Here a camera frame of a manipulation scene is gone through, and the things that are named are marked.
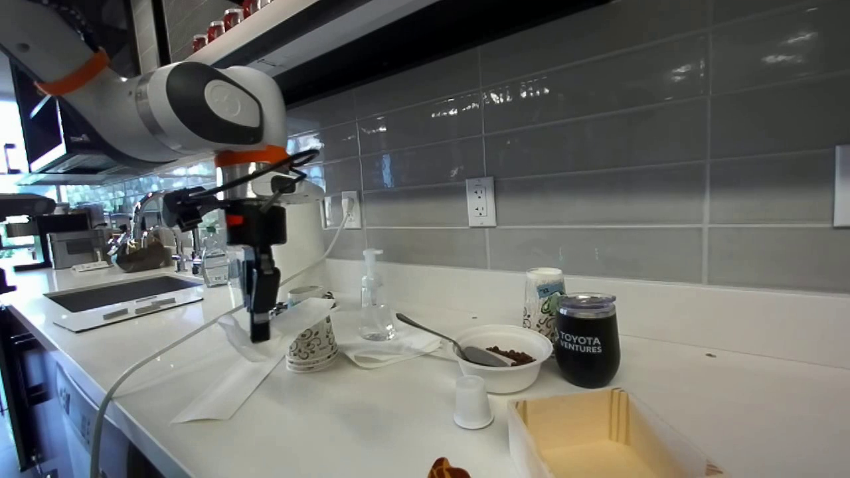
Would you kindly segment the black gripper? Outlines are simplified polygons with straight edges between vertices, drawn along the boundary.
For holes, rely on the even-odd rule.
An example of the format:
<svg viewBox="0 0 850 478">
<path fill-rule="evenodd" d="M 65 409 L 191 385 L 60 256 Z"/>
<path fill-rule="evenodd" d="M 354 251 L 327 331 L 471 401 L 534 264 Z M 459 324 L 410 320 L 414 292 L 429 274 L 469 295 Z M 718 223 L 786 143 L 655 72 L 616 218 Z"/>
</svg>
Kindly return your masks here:
<svg viewBox="0 0 850 478">
<path fill-rule="evenodd" d="M 287 213 L 265 198 L 230 198 L 223 203 L 230 244 L 243 250 L 243 296 L 250 315 L 250 339 L 271 336 L 268 313 L 276 304 L 279 268 L 275 262 L 275 244 L 287 242 Z"/>
</svg>

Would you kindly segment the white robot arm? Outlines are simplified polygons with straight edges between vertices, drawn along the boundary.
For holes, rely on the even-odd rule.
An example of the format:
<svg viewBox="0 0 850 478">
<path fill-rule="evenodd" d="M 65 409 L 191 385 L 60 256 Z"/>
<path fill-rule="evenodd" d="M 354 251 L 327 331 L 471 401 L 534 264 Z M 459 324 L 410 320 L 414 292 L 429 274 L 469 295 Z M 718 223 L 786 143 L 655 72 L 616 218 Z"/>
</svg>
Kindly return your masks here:
<svg viewBox="0 0 850 478">
<path fill-rule="evenodd" d="M 34 84 L 69 104 L 123 159 L 166 163 L 212 153 L 218 166 L 256 163 L 223 187 L 250 182 L 289 162 L 284 98 L 276 82 L 250 65 L 174 61 L 142 76 L 123 76 L 109 52 L 86 40 L 68 0 L 0 0 L 0 45 Z M 271 247 L 284 242 L 284 209 L 271 197 L 183 187 L 166 197 L 166 220 L 191 230 L 210 209 L 227 214 L 230 242 L 248 250 L 243 296 L 250 339 L 271 336 L 268 313 L 283 271 Z"/>
</svg>

